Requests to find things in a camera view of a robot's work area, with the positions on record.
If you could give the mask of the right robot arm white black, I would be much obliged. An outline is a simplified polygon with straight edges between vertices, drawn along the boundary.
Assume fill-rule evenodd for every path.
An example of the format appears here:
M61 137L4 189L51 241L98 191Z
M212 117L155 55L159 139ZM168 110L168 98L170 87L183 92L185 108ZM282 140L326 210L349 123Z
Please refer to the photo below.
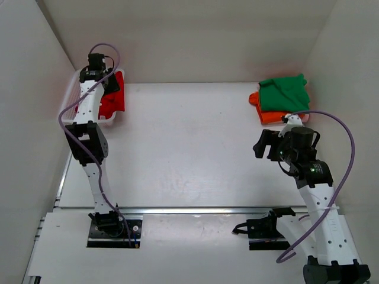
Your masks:
M273 237L282 235L290 245L277 263L294 256L305 258L306 283L366 283L370 269L354 253L342 224L333 200L336 191L329 166L316 157L319 139L320 134L307 127L294 127L284 134L262 131L253 147L255 156L261 159L269 147L268 159L289 165L283 172L294 178L311 224L304 228L299 217L286 213L268 219L265 229Z

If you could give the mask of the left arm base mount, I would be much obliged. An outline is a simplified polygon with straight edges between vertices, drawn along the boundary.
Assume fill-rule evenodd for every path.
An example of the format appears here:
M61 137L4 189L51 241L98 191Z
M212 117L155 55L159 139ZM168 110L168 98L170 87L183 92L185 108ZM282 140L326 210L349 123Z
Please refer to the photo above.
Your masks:
M126 219L110 212L100 217L100 214L88 214L91 219L87 248L97 249L139 249L142 236L143 220L141 218Z

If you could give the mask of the red t-shirt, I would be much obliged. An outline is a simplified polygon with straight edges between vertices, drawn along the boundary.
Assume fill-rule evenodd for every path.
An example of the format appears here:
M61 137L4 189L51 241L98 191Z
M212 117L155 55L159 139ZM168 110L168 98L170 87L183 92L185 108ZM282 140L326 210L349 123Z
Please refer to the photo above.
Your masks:
M106 94L101 98L99 119L110 119L116 112L125 111L124 74L122 71L117 71L115 73L115 78L120 90Z

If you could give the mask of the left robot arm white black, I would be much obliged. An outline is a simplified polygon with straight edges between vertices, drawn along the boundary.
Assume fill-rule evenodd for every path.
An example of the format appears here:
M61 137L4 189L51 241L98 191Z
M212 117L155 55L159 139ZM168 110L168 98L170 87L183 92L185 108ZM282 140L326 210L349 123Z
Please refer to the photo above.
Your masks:
M77 102L66 107L76 111L73 122L62 125L75 160L82 166L94 199L93 219L104 219L103 228L109 235L123 231L124 221L116 205L113 204L105 171L108 157L108 142L98 124L99 105L114 71L104 64L95 67L87 65L79 73L80 97Z

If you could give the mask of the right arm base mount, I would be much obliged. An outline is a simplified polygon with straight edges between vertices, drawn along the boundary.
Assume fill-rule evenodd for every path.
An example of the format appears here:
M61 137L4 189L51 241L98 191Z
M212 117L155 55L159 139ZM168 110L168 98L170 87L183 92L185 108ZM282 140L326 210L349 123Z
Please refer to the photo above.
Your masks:
M281 251L290 247L288 241L277 230L278 219L284 216L295 217L290 208L273 208L263 217L247 219L234 227L232 234L248 237L250 251Z

